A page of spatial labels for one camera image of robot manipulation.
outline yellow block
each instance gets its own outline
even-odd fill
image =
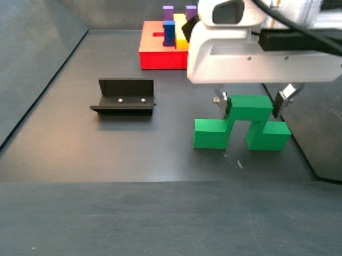
[[[176,49],[187,50],[188,42],[187,42],[183,30],[181,30],[183,25],[187,23],[185,14],[175,13],[173,21],[175,21]]]

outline green toy block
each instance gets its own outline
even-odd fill
[[[227,120],[195,119],[193,148],[225,149]]]
[[[281,151],[291,137],[291,131],[284,122],[267,122],[260,131],[261,123],[251,124],[245,137],[249,150]]]
[[[267,121],[272,112],[272,103],[267,96],[232,95],[227,117],[229,120]]]
[[[225,120],[196,119],[193,148],[225,149],[235,121],[251,121],[245,136],[249,150],[280,151],[291,136],[284,122],[268,122],[272,103],[267,96],[231,95]]]

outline gray wall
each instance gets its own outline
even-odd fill
[[[185,5],[197,0],[60,0],[89,29],[141,29],[144,20],[160,20],[163,5],[184,12]]]
[[[0,0],[0,147],[86,30],[54,0]]]

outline red base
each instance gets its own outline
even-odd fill
[[[187,50],[163,46],[163,21],[145,21],[138,47],[141,69],[187,69]]]

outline black bracket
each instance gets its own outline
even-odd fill
[[[101,100],[89,108],[100,114],[148,113],[153,111],[153,80],[98,79]]]

